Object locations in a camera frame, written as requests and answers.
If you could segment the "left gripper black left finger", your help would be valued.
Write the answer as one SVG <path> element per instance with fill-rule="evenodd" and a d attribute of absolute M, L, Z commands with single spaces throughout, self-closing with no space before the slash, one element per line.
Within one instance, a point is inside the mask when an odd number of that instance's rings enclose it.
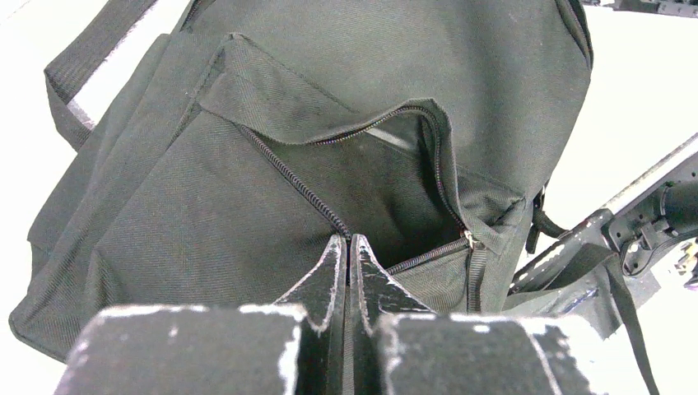
<path fill-rule="evenodd" d="M 59 394 L 339 394 L 347 245 L 271 304 L 124 305 L 82 331 Z"/>

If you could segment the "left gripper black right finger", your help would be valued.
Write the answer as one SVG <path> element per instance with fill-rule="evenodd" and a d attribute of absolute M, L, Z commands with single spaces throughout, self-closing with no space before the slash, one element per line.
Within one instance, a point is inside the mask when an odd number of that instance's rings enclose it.
<path fill-rule="evenodd" d="M 350 251 L 351 394 L 597 394 L 600 339 L 583 319 L 437 314 Z"/>

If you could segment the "black student backpack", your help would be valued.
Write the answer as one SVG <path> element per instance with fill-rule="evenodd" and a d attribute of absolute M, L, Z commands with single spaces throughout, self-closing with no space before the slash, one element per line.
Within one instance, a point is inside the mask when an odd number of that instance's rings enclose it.
<path fill-rule="evenodd" d="M 8 318 L 65 361 L 124 304 L 268 303 L 337 235 L 438 313 L 499 313 L 589 90 L 580 1 L 192 1 L 99 121 L 77 94 L 150 1 L 44 69 L 76 157 Z"/>

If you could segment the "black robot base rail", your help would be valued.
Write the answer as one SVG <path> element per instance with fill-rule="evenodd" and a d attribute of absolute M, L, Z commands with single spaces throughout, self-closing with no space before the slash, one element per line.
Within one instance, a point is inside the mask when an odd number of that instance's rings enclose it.
<path fill-rule="evenodd" d="M 578 315 L 607 338 L 621 326 L 605 265 L 620 269 L 636 307 L 660 289 L 653 266 L 697 236 L 697 137 L 566 231 L 514 274 L 504 311 Z"/>

